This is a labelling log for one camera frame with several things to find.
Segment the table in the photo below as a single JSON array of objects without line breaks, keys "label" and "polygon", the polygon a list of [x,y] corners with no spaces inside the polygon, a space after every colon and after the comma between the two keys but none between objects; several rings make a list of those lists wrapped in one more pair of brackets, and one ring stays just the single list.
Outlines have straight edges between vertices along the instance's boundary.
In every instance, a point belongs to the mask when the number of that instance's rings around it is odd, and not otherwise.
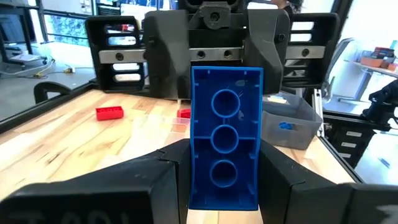
[{"label": "table", "polygon": [[[124,108],[123,119],[96,120],[95,108],[116,105]],[[0,200],[27,184],[67,180],[188,138],[185,121],[163,122],[155,128],[159,120],[173,119],[179,108],[188,107],[172,100],[90,90],[13,128],[0,135]],[[353,182],[317,137],[306,151],[278,149],[334,183]],[[259,211],[190,210],[188,223],[256,224],[262,220]]]},{"label": "table", "polygon": [[[10,4],[10,3],[0,3],[0,14],[12,14],[18,15],[19,20],[21,22],[22,31],[24,33],[26,49],[28,54],[33,54],[32,51],[32,44],[30,42],[30,35],[29,35],[29,28],[27,25],[27,18],[30,17],[29,9],[39,9],[35,6],[25,6],[25,5],[18,5],[18,4]],[[2,61],[4,63],[13,63],[18,65],[23,65],[22,62],[15,62],[13,60],[9,60],[7,57],[7,52],[4,47],[4,37],[0,33],[0,54],[2,57]]]},{"label": "table", "polygon": [[[385,69],[385,68],[376,68],[376,67],[372,67],[372,66],[367,66],[367,65],[363,65],[359,62],[353,62],[350,60],[344,60],[344,61],[351,63],[353,65],[359,66],[360,68],[365,68],[366,70],[369,70],[371,72],[378,72],[380,74],[388,75],[393,78],[398,78],[398,73],[393,72],[388,69]],[[359,90],[356,92],[356,96],[354,98],[339,97],[338,101],[344,102],[344,103],[351,103],[351,104],[355,104],[355,105],[365,105],[366,107],[368,107],[368,105],[370,106],[370,104],[368,102],[361,101],[361,98],[364,95],[364,92],[369,85],[371,77],[372,77],[372,74],[370,74],[369,72],[366,72],[365,77],[363,78],[362,83],[359,87]]]},{"label": "table", "polygon": [[352,61],[348,61],[348,60],[345,60],[345,62],[352,63],[352,64],[357,65],[357,66],[362,67],[362,68],[367,68],[367,69],[372,70],[374,72],[379,72],[381,74],[385,74],[385,75],[388,75],[388,76],[391,76],[391,77],[394,77],[394,78],[398,78],[398,73],[396,73],[394,71],[391,71],[391,70],[388,70],[388,69],[385,69],[385,68],[376,68],[376,67],[372,67],[372,66],[363,65],[363,64],[361,64],[359,62],[352,62]]}]

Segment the blue lego brick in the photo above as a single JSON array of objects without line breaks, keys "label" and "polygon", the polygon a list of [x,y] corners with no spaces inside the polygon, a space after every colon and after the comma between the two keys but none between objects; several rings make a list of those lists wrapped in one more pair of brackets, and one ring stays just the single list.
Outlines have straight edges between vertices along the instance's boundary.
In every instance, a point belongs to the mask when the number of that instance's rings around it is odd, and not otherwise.
[{"label": "blue lego brick", "polygon": [[190,209],[258,209],[262,79],[262,68],[192,67]]}]

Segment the red lego brick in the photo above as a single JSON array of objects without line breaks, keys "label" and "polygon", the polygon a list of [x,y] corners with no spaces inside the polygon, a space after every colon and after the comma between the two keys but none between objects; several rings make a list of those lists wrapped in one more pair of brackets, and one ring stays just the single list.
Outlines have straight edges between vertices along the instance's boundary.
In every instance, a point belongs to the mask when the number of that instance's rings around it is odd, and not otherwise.
[{"label": "red lego brick", "polygon": [[97,120],[104,121],[108,119],[118,119],[124,116],[121,106],[111,106],[107,108],[95,108]]},{"label": "red lego brick", "polygon": [[177,111],[178,118],[191,118],[191,109],[180,109]]}]

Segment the wooden tabletop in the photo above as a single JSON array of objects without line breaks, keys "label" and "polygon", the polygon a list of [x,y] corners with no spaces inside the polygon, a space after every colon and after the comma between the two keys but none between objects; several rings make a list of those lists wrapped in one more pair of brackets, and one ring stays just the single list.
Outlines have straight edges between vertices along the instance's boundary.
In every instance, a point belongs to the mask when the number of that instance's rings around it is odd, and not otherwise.
[{"label": "wooden tabletop", "polygon": [[[122,106],[124,118],[97,121],[95,108]],[[0,135],[0,200],[27,184],[67,180],[189,138],[176,101],[91,90]],[[315,137],[306,151],[278,147],[306,168],[335,182],[353,182]],[[189,223],[262,223],[256,212],[190,210]]]}]

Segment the gray plastic bin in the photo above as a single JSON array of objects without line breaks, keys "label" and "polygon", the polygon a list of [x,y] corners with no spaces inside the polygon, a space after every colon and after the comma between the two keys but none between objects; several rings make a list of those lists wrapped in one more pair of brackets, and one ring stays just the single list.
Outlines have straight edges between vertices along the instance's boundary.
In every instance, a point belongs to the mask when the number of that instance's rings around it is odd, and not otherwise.
[{"label": "gray plastic bin", "polygon": [[262,100],[261,138],[276,146],[305,150],[322,119],[301,97],[279,93]]}]

